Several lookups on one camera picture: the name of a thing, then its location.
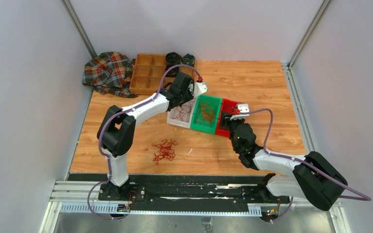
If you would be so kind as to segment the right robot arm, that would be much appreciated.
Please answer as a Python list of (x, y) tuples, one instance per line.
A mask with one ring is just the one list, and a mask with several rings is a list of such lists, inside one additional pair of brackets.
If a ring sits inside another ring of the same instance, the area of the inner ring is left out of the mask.
[(271, 171), (258, 184), (258, 196), (264, 202), (271, 202), (278, 196), (297, 197), (327, 211), (348, 185), (316, 151), (307, 155), (268, 151), (255, 142), (256, 135), (244, 118), (226, 112), (221, 114), (220, 126), (228, 130), (232, 148), (246, 168)]

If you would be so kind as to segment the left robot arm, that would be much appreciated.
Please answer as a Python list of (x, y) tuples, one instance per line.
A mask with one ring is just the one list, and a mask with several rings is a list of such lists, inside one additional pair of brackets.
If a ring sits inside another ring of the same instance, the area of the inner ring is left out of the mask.
[(151, 117), (169, 112), (182, 106), (209, 88), (199, 78), (195, 81), (185, 73), (176, 75), (173, 82), (163, 85), (153, 95), (136, 104), (119, 108), (111, 106), (97, 133), (100, 154), (108, 165), (107, 184), (111, 185), (111, 195), (117, 200), (129, 196), (127, 152), (130, 150), (136, 127)]

